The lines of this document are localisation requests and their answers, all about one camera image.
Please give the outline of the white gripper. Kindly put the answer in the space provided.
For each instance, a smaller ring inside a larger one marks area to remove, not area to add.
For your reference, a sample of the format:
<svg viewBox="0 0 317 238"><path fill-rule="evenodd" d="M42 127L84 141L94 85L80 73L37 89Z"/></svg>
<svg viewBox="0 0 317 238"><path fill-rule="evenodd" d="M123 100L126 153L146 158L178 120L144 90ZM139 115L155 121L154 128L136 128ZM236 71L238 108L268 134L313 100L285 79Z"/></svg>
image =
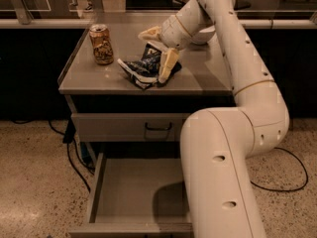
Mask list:
<svg viewBox="0 0 317 238"><path fill-rule="evenodd" d="M192 34L176 15L171 15L161 27L155 26L138 34L142 41L162 41L169 49L160 56L158 82L165 83L179 58L179 51L185 49L191 41Z"/></svg>

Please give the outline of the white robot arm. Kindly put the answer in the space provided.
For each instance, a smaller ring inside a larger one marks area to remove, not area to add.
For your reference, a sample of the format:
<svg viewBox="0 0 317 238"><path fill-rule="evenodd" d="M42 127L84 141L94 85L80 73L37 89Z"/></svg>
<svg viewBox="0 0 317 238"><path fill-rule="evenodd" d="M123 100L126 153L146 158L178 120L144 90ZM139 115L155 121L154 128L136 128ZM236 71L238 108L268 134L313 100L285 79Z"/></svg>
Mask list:
<svg viewBox="0 0 317 238"><path fill-rule="evenodd" d="M228 66L235 104L191 114L180 157L194 238L265 238L246 159L272 150L289 126L286 104L234 12L235 0L189 0L161 26L140 34L167 48L158 73L166 82L199 30L213 25Z"/></svg>

